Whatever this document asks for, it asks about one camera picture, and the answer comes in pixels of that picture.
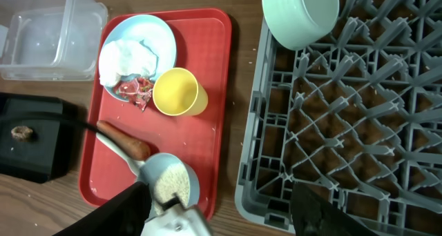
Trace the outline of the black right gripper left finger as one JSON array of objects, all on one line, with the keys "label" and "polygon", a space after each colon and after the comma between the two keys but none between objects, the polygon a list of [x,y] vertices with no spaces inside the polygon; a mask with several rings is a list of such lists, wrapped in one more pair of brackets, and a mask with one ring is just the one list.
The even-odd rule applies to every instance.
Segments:
[{"label": "black right gripper left finger", "polygon": [[59,231],[58,236],[140,236],[152,206],[149,186],[141,181]]}]

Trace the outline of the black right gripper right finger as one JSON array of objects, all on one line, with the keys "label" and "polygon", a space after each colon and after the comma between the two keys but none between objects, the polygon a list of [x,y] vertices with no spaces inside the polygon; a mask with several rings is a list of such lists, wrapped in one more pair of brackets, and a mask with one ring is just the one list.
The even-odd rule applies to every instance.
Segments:
[{"label": "black right gripper right finger", "polygon": [[293,184],[290,214],[296,236],[377,236],[303,183]]}]

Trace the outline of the light blue rice bowl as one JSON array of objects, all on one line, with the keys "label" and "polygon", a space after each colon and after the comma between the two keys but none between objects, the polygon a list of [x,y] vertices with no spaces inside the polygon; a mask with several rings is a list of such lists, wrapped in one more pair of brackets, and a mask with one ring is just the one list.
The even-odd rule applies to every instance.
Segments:
[{"label": "light blue rice bowl", "polygon": [[175,195],[185,208],[197,205],[200,183],[195,171],[175,155],[157,153],[146,161],[135,161],[137,181],[148,186],[151,196],[149,219],[163,213],[157,201],[165,203]]}]

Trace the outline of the white rice pile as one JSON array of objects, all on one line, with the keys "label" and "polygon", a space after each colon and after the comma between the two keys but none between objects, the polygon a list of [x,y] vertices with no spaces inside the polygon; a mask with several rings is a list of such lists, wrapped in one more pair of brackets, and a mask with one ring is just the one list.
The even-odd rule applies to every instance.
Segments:
[{"label": "white rice pile", "polygon": [[155,198],[162,204],[177,196],[182,204],[187,206],[190,181],[184,165],[170,165],[155,182],[153,192]]}]

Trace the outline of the yellow plastic cup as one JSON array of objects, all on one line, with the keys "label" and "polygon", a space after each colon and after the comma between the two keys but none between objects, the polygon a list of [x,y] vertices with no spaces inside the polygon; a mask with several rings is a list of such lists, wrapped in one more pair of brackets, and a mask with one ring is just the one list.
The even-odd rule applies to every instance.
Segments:
[{"label": "yellow plastic cup", "polygon": [[208,105],[208,94],[194,74],[184,68],[164,72],[153,87],[153,102],[165,115],[193,116]]}]

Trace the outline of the mint green bowl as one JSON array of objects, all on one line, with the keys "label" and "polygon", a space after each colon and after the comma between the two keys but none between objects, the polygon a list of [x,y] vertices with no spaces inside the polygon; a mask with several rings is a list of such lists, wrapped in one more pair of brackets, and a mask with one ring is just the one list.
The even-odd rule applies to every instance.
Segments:
[{"label": "mint green bowl", "polygon": [[290,50],[300,50],[330,33],[338,20],[340,0],[262,0],[273,37]]}]

